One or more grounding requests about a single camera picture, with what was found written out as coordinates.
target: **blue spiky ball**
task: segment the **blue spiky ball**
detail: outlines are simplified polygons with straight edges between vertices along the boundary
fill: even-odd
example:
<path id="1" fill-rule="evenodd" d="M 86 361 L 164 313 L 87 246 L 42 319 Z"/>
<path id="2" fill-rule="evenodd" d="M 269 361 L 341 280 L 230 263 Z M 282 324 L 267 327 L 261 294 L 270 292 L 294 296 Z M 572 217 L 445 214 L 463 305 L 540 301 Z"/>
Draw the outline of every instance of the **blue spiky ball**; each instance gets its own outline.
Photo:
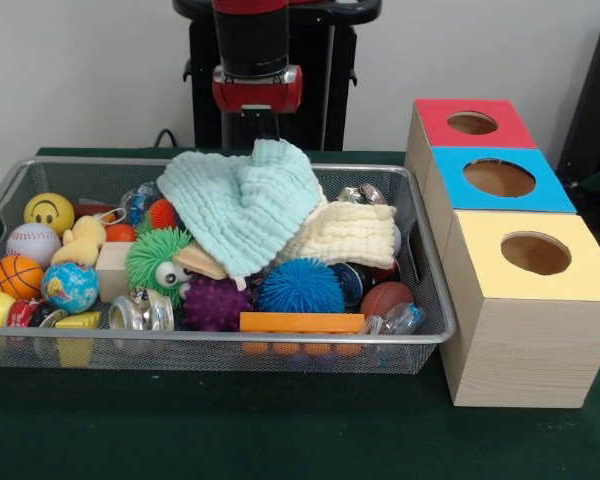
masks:
<path id="1" fill-rule="evenodd" d="M 290 260 L 273 270 L 262 283 L 258 302 L 264 312 L 344 312 L 338 279 L 315 258 Z"/>

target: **washcloth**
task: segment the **washcloth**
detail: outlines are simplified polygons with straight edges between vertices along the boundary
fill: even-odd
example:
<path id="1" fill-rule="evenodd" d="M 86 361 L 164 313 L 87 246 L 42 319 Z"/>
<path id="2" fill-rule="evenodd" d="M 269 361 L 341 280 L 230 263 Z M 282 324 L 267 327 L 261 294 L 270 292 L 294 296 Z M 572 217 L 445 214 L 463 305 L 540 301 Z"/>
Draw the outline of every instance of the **washcloth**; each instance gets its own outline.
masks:
<path id="1" fill-rule="evenodd" d="M 277 261 L 312 257 L 327 265 L 354 262 L 390 269 L 394 261 L 395 212 L 388 205 L 328 203 L 322 197 Z"/>
<path id="2" fill-rule="evenodd" d="M 274 260 L 320 200 L 309 159 L 284 140 L 257 140 L 248 157 L 183 153 L 158 188 L 232 278 Z"/>

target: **yellow smiley ball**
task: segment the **yellow smiley ball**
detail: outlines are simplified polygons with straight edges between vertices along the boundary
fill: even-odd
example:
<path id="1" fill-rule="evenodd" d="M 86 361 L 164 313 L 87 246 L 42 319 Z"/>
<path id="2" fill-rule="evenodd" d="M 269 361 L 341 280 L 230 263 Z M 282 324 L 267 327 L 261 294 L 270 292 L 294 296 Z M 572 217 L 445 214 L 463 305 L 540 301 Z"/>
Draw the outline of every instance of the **yellow smiley ball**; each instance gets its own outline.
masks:
<path id="1" fill-rule="evenodd" d="M 36 195 L 24 209 L 24 223 L 40 223 L 62 236 L 73 227 L 74 213 L 71 202 L 56 193 Z"/>

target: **white wall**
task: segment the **white wall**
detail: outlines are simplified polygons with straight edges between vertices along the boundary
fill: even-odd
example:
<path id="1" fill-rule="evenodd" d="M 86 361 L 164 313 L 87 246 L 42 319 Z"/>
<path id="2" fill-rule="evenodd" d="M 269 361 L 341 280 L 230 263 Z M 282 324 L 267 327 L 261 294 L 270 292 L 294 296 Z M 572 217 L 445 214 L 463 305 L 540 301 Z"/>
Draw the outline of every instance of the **white wall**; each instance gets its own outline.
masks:
<path id="1" fill-rule="evenodd" d="M 403 150 L 414 97 L 503 97 L 556 161 L 599 29 L 600 0 L 385 0 L 345 147 Z M 0 0 L 0 176 L 42 145 L 192 144 L 188 52 L 168 0 Z"/>

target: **light blue cloth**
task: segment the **light blue cloth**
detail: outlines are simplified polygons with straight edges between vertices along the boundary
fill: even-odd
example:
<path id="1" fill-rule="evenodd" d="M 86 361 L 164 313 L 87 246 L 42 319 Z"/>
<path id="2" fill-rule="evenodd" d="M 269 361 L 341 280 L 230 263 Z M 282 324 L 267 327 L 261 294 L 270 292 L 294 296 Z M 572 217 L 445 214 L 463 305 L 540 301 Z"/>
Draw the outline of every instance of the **light blue cloth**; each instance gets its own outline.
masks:
<path id="1" fill-rule="evenodd" d="M 267 266 L 320 200 L 309 159 L 284 140 L 257 140 L 249 157 L 185 152 L 158 188 L 233 278 Z"/>

